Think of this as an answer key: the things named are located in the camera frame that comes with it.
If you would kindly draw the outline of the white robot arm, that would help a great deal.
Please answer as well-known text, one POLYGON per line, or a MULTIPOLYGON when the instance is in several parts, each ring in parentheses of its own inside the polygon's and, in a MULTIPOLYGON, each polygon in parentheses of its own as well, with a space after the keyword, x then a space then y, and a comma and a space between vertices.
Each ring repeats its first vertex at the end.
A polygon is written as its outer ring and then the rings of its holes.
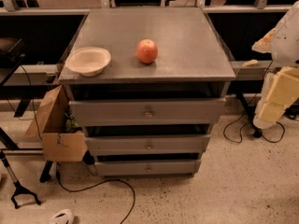
POLYGON ((270 53, 272 60, 282 66, 277 73, 265 76, 261 100, 255 109, 253 124, 268 129, 299 98, 299 1, 252 49, 270 53))

